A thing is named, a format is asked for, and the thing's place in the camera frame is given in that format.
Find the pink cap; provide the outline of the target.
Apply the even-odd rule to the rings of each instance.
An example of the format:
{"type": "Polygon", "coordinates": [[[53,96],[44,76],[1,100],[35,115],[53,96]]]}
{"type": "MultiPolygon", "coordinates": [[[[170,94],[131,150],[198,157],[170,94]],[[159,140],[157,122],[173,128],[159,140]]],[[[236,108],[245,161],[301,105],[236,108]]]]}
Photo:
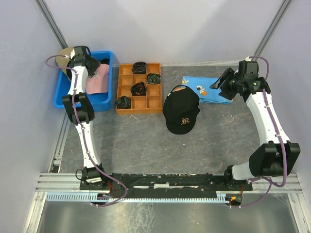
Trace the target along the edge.
{"type": "Polygon", "coordinates": [[[108,92],[109,65],[101,64],[92,77],[86,79],[86,92],[90,95],[108,92]]]}

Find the black cap gold letter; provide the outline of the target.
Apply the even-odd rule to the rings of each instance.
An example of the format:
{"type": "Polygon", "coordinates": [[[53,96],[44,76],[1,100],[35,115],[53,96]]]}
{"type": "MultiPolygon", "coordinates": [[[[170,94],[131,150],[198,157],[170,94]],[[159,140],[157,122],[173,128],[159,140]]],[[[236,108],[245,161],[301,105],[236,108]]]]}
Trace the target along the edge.
{"type": "Polygon", "coordinates": [[[163,115],[167,129],[176,135],[189,133],[195,126],[200,113],[198,95],[186,85],[177,85],[166,96],[163,104],[163,115]],[[176,87],[184,90],[173,92],[176,87]]]}

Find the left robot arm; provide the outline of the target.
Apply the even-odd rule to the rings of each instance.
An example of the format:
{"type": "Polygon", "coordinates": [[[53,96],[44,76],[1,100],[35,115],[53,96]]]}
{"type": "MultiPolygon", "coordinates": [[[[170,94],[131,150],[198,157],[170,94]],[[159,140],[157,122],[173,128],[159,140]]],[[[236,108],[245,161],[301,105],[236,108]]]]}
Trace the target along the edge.
{"type": "Polygon", "coordinates": [[[69,55],[66,70],[71,71],[70,88],[62,97],[63,105],[71,123],[78,132],[83,151],[81,190],[99,190],[107,186],[107,177],[93,141],[95,112],[86,94],[86,80],[94,75],[100,62],[93,58],[87,46],[76,46],[69,55]]]}

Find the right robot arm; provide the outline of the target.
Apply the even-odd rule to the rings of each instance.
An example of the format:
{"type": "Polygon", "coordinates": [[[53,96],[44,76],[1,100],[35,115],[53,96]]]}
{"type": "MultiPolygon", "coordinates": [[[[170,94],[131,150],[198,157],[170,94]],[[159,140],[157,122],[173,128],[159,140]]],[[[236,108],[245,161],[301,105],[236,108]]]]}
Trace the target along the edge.
{"type": "Polygon", "coordinates": [[[270,181],[271,177],[282,177],[284,186],[301,152],[298,143],[293,143],[284,132],[274,110],[271,89],[267,77],[259,75],[259,64],[255,56],[239,62],[238,70],[227,68],[211,89],[219,89],[219,96],[232,100],[240,95],[254,118],[259,134],[259,148],[248,162],[233,165],[223,184],[234,190],[241,180],[255,181],[260,178],[270,181]]]}

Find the wooden hat stand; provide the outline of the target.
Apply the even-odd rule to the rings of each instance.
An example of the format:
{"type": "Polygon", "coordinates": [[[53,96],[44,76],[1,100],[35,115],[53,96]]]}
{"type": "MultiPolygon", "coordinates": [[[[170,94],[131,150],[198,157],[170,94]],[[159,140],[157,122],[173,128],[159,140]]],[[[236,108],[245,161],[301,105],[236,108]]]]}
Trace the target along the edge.
{"type": "Polygon", "coordinates": [[[176,87],[173,92],[177,92],[177,91],[181,91],[181,90],[184,90],[185,87],[181,86],[181,87],[176,87]]]}

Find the blue astronaut print cloth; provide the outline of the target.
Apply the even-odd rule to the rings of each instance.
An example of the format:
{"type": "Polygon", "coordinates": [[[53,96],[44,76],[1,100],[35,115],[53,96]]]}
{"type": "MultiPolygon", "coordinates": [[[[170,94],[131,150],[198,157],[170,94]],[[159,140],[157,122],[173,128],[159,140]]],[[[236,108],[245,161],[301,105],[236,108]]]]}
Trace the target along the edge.
{"type": "Polygon", "coordinates": [[[191,88],[199,96],[200,103],[231,104],[232,100],[219,96],[220,89],[210,88],[217,80],[211,77],[184,76],[182,84],[191,88]]]}

